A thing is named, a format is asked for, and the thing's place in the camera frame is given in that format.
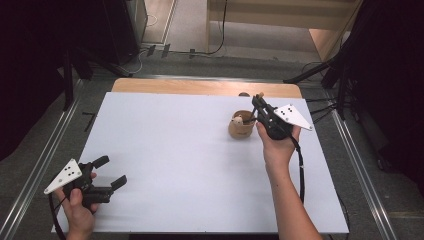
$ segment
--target wooden panel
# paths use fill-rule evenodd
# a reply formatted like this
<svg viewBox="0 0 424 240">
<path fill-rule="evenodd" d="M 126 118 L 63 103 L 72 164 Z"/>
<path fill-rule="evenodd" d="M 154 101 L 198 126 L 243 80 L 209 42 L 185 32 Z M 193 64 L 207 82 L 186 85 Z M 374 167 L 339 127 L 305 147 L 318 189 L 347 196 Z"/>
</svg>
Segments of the wooden panel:
<svg viewBox="0 0 424 240">
<path fill-rule="evenodd" d="M 309 29 L 312 40 L 314 41 L 322 61 L 327 61 L 332 55 L 337 53 L 340 41 L 346 31 L 349 31 L 353 26 L 361 4 L 362 0 L 355 1 L 352 8 L 349 9 L 349 13 L 342 21 L 337 23 L 339 25 L 337 30 Z"/>
<path fill-rule="evenodd" d="M 301 98 L 300 89 L 293 84 L 247 83 L 234 81 L 199 81 L 175 79 L 120 78 L 112 92 L 171 93 L 193 95 L 250 96 L 263 92 L 267 97 Z"/>
<path fill-rule="evenodd" d="M 209 20 L 222 20 L 224 0 L 209 0 Z M 300 28 L 338 30 L 355 1 L 232 0 L 226 21 Z"/>
</svg>

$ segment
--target hand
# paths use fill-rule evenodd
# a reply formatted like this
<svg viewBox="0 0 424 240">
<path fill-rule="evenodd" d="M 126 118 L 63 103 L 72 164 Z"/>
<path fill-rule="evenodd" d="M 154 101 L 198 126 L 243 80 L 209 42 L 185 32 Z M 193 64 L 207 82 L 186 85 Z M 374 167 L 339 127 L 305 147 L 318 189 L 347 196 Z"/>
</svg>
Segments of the hand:
<svg viewBox="0 0 424 240">
<path fill-rule="evenodd" d="M 268 175 L 274 175 L 280 171 L 288 173 L 290 158 L 294 152 L 292 140 L 287 137 L 283 140 L 271 139 L 265 129 L 265 126 L 257 122 L 256 128 L 263 143 L 263 154 L 266 163 Z M 293 126 L 292 136 L 299 141 L 300 127 Z"/>
<path fill-rule="evenodd" d="M 91 178 L 95 178 L 96 174 L 92 173 Z M 56 196 L 59 200 L 65 198 L 65 194 L 62 189 L 55 191 Z M 90 210 L 82 206 L 82 192 L 80 189 L 73 189 L 71 191 L 70 200 L 65 199 L 62 202 L 63 209 L 65 211 L 66 218 L 69 223 L 69 232 L 66 239 L 89 239 L 94 229 L 95 218 L 91 214 Z M 93 212 L 97 211 L 99 204 L 91 205 Z"/>
</svg>

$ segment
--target black tripod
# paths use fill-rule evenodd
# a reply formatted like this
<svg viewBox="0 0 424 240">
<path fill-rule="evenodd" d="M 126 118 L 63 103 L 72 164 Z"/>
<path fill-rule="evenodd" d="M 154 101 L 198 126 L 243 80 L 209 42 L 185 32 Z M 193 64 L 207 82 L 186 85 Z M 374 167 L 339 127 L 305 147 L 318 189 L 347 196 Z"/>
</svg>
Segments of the black tripod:
<svg viewBox="0 0 424 240">
<path fill-rule="evenodd" d="M 96 62 L 104 69 L 115 74 L 118 77 L 129 77 L 122 71 L 104 61 L 95 54 L 79 47 L 68 47 L 63 51 L 63 73 L 64 73 L 64 88 L 65 88 L 65 105 L 63 111 L 68 110 L 69 106 L 74 101 L 73 80 L 72 80 L 72 65 L 74 66 L 79 77 L 82 79 L 91 79 L 93 70 L 88 64 L 88 60 Z"/>
<path fill-rule="evenodd" d="M 325 89 L 330 89 L 340 79 L 336 110 L 342 120 L 345 119 L 343 106 L 347 84 L 351 75 L 352 62 L 358 59 L 357 56 L 366 54 L 361 51 L 361 48 L 368 41 L 366 33 L 372 31 L 369 27 L 367 28 L 367 23 L 370 22 L 371 18 L 379 17 L 379 13 L 381 13 L 378 12 L 379 5 L 376 2 L 378 1 L 364 0 L 359 9 L 352 32 L 336 56 L 297 77 L 283 81 L 284 83 L 296 84 L 328 68 L 327 73 L 321 81 L 321 85 Z"/>
</svg>

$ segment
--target finger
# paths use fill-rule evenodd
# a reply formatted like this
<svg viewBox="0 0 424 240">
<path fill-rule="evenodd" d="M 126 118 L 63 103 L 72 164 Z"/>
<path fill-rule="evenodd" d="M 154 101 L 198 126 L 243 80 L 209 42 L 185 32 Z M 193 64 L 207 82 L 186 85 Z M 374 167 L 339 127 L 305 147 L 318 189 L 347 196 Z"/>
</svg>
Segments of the finger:
<svg viewBox="0 0 424 240">
<path fill-rule="evenodd" d="M 70 204 L 72 207 L 81 205 L 82 203 L 82 193 L 81 190 L 78 188 L 74 188 L 71 192 L 71 200 Z"/>
<path fill-rule="evenodd" d="M 62 207 L 63 210 L 65 211 L 66 214 L 71 212 L 71 205 L 69 204 L 68 199 L 65 199 L 65 193 L 63 192 L 63 188 L 58 188 L 54 191 L 57 199 L 62 202 Z"/>
<path fill-rule="evenodd" d="M 93 213 L 97 212 L 97 209 L 99 209 L 99 206 L 100 206 L 99 203 L 91 204 L 91 207 L 90 207 L 91 212 L 93 212 Z"/>
<path fill-rule="evenodd" d="M 261 137 L 262 141 L 269 138 L 266 133 L 265 126 L 261 122 L 256 122 L 256 129 L 258 130 L 259 137 Z"/>
<path fill-rule="evenodd" d="M 299 135 L 300 135 L 300 127 L 294 125 L 292 130 L 292 136 L 299 142 Z"/>
</svg>

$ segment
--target black cable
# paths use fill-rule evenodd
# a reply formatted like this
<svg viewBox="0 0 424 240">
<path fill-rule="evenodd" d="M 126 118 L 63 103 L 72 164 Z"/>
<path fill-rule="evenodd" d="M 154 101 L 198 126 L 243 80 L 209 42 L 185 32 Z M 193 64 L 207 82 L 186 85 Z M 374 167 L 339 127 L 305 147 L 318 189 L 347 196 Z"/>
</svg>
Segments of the black cable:
<svg viewBox="0 0 424 240">
<path fill-rule="evenodd" d="M 53 205 L 52 193 L 49 193 L 49 205 L 50 205 L 50 211 L 51 211 L 51 214 L 52 214 L 53 224 L 54 224 L 54 228 L 56 230 L 56 233 L 61 240 L 66 240 L 66 236 L 63 233 L 62 228 L 60 227 L 59 221 L 57 220 L 57 216 L 56 216 L 56 212 L 55 212 L 56 210 L 55 210 L 55 207 Z"/>
<path fill-rule="evenodd" d="M 53 178 L 50 180 L 50 182 L 53 182 L 53 180 L 57 177 L 57 175 L 59 175 L 59 173 L 55 174 Z M 53 224 L 54 224 L 56 233 L 61 240 L 66 240 L 66 236 L 63 233 L 62 228 L 60 227 L 59 221 L 57 220 L 57 216 L 56 216 L 56 209 L 62 204 L 63 201 L 65 201 L 66 197 L 64 197 L 62 201 L 59 203 L 59 205 L 56 207 L 53 204 L 53 194 L 49 193 L 48 197 L 49 197 L 50 212 L 52 214 Z"/>
<path fill-rule="evenodd" d="M 318 98 L 318 99 L 307 98 L 307 99 L 305 99 L 305 101 L 306 102 L 327 102 L 327 101 L 334 101 L 336 99 L 337 99 L 336 97 L 334 97 L 334 98 Z"/>
<path fill-rule="evenodd" d="M 291 133 L 287 133 L 281 126 L 276 126 L 283 131 L 293 142 L 293 145 L 296 149 L 296 152 L 299 156 L 299 178 L 300 178 L 300 190 L 299 190 L 299 197 L 302 201 L 302 204 L 305 202 L 305 173 L 304 173 L 304 166 L 303 166 L 303 156 L 302 152 L 300 150 L 299 142 L 293 137 Z"/>
<path fill-rule="evenodd" d="M 210 57 L 210 55 L 213 55 L 215 53 L 217 53 L 219 50 L 221 50 L 222 46 L 224 45 L 224 41 L 225 41 L 225 19 L 227 16 L 227 5 L 228 5 L 228 0 L 225 0 L 225 6 L 224 6 L 224 16 L 222 19 L 222 40 L 221 40 L 221 44 L 218 47 L 218 49 L 216 49 L 213 52 L 182 52 L 182 51 L 168 51 L 169 53 L 177 53 L 177 54 L 186 54 L 186 55 L 194 55 L 194 56 L 201 56 L 201 57 Z"/>
<path fill-rule="evenodd" d="M 65 199 L 66 199 L 66 197 L 64 197 L 62 199 L 62 201 L 60 201 L 60 203 L 54 208 L 55 211 L 62 205 L 62 203 L 63 203 L 63 201 L 65 201 Z"/>
<path fill-rule="evenodd" d="M 325 118 L 328 114 L 330 114 L 334 109 L 330 109 L 328 110 L 324 115 L 318 117 L 317 119 L 315 119 L 313 121 L 314 124 L 318 123 L 319 121 L 321 121 L 323 118 Z"/>
<path fill-rule="evenodd" d="M 302 67 L 302 70 L 300 71 L 300 73 L 301 74 L 303 74 L 303 71 L 305 70 L 305 68 L 307 67 L 307 66 L 309 66 L 309 65 L 311 65 L 311 64 L 322 64 L 322 62 L 310 62 L 310 63 L 307 63 L 307 64 L 305 64 L 303 67 Z"/>
</svg>

